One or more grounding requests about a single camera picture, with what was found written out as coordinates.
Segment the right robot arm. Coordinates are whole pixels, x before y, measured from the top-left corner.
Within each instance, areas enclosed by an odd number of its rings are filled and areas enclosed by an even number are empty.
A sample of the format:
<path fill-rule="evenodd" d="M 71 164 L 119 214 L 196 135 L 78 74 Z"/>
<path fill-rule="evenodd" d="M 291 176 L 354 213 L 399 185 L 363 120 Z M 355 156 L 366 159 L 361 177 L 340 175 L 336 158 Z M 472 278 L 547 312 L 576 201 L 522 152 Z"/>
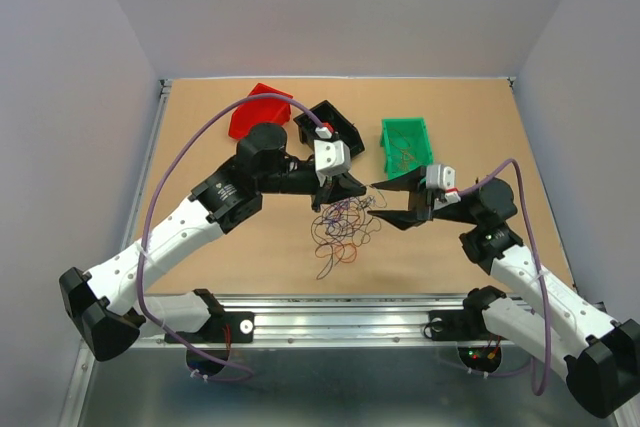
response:
<path fill-rule="evenodd" d="M 508 225 L 526 214 L 523 188 L 513 189 L 492 172 L 459 190 L 452 167 L 421 166 L 375 183 L 406 192 L 406 210 L 375 217 L 406 231 L 435 219 L 472 225 L 460 236 L 468 260 L 527 303 L 518 306 L 494 287 L 468 294 L 460 325 L 470 338 L 505 338 L 543 365 L 542 379 L 557 374 L 578 404 L 606 418 L 639 393 L 639 324 L 620 322 L 587 302 L 540 261 L 534 239 L 522 240 Z"/>

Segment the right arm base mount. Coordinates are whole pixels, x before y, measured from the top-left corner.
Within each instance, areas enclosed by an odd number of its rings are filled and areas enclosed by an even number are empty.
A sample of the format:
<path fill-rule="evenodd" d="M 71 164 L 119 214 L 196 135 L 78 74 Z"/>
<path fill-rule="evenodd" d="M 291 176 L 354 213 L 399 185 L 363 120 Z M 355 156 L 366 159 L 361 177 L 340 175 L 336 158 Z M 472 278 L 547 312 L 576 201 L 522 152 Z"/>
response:
<path fill-rule="evenodd" d="M 437 309 L 426 312 L 423 331 L 434 342 L 487 341 L 497 336 L 511 339 L 516 324 L 513 315 L 494 309 Z"/>

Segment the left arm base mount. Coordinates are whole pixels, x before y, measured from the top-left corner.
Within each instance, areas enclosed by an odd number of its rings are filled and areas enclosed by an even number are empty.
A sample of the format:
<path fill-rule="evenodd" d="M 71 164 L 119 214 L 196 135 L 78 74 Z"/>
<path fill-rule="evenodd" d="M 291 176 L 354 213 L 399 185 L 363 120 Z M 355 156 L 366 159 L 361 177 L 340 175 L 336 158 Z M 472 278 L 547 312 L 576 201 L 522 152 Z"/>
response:
<path fill-rule="evenodd" d="M 253 342 L 255 314 L 250 311 L 225 311 L 214 315 L 195 332 L 176 333 L 191 344 L 249 344 Z"/>

